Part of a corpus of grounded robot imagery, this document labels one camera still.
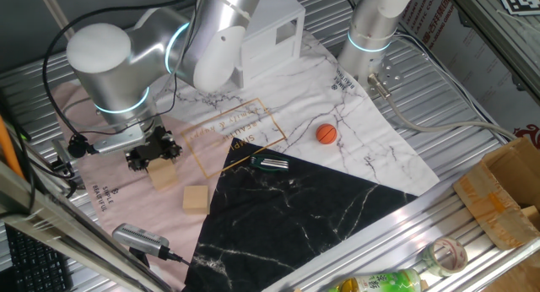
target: white marble cloth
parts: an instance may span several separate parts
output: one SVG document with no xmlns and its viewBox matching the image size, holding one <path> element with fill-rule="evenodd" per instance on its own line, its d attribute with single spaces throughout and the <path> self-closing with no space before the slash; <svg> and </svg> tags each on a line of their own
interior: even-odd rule
<svg viewBox="0 0 540 292">
<path fill-rule="evenodd" d="M 165 81 L 160 81 L 154 84 L 153 92 L 163 88 Z M 271 146 L 272 150 L 416 196 L 439 181 L 358 82 L 306 31 L 300 59 L 257 84 L 238 89 L 229 83 L 209 94 L 179 83 L 176 96 L 175 109 L 169 115 L 191 124 L 259 98 L 287 137 Z M 170 99 L 158 100 L 158 106 L 167 109 Z M 332 144 L 322 145 L 316 140 L 316 129 L 323 123 L 337 129 L 337 140 Z M 258 136 L 252 143 L 267 145 L 264 137 Z"/>
</svg>

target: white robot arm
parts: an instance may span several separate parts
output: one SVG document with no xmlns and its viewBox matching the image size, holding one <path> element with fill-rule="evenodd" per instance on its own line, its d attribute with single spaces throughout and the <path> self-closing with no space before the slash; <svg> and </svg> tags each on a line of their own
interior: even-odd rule
<svg viewBox="0 0 540 292">
<path fill-rule="evenodd" d="M 157 116 L 149 85 L 174 73 L 197 89 L 219 89 L 233 73 L 258 2 L 197 0 L 193 25 L 172 9 L 159 8 L 148 11 L 130 31 L 112 24 L 78 31 L 67 44 L 67 59 L 95 107 L 118 132 L 92 146 L 92 152 L 121 149 L 133 170 L 145 169 L 153 159 L 178 157 L 181 148 Z M 186 42 L 188 30 L 192 35 Z"/>
<path fill-rule="evenodd" d="M 339 64 L 364 87 L 378 73 L 399 15 L 411 0 L 362 0 L 355 8 Z"/>
</svg>

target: white box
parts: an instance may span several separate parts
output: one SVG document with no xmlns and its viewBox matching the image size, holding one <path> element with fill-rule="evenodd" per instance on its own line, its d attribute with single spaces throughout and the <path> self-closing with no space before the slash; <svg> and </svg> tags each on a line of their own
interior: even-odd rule
<svg viewBox="0 0 540 292">
<path fill-rule="evenodd" d="M 305 9 L 296 0 L 260 0 L 231 80 L 240 88 L 300 56 Z"/>
</svg>

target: bottle label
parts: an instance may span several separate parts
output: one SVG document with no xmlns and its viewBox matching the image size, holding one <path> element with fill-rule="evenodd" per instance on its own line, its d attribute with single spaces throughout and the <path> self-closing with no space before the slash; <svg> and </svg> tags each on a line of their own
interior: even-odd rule
<svg viewBox="0 0 540 292">
<path fill-rule="evenodd" d="M 362 292 L 415 292 L 419 286 L 405 272 L 361 276 L 356 280 Z"/>
</svg>

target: orange ball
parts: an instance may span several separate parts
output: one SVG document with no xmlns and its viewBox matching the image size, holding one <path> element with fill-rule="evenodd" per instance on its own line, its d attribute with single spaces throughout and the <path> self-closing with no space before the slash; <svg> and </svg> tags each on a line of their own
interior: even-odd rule
<svg viewBox="0 0 540 292">
<path fill-rule="evenodd" d="M 330 144 L 338 137 L 338 131 L 332 124 L 322 124 L 317 128 L 317 140 L 322 144 Z"/>
</svg>

